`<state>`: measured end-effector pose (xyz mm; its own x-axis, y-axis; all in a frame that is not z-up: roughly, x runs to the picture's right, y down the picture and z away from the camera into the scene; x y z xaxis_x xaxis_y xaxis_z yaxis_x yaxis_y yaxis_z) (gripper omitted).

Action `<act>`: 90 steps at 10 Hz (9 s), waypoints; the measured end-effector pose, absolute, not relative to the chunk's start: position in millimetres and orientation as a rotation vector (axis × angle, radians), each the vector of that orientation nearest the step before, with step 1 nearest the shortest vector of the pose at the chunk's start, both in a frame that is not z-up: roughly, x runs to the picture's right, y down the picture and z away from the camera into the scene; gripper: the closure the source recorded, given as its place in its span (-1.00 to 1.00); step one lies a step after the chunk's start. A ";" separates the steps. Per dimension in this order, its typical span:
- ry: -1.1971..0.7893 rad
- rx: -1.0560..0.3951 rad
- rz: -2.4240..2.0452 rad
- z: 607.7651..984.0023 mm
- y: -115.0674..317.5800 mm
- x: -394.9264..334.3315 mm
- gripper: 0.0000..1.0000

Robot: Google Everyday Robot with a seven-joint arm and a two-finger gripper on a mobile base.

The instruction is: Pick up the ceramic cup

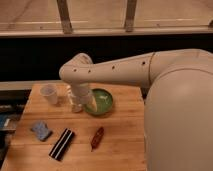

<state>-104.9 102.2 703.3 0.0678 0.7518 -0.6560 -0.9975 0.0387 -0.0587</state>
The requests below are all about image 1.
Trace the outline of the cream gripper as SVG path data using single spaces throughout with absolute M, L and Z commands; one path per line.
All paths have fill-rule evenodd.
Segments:
M 72 100 L 75 104 L 81 106 L 87 105 L 89 108 L 96 112 L 98 110 L 96 99 L 93 97 L 92 90 L 88 83 L 83 84 L 71 84 Z

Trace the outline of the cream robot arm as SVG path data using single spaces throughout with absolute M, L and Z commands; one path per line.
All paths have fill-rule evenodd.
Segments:
M 80 103 L 83 84 L 137 86 L 144 111 L 146 171 L 213 171 L 213 52 L 151 52 L 95 64 L 85 53 L 59 70 Z

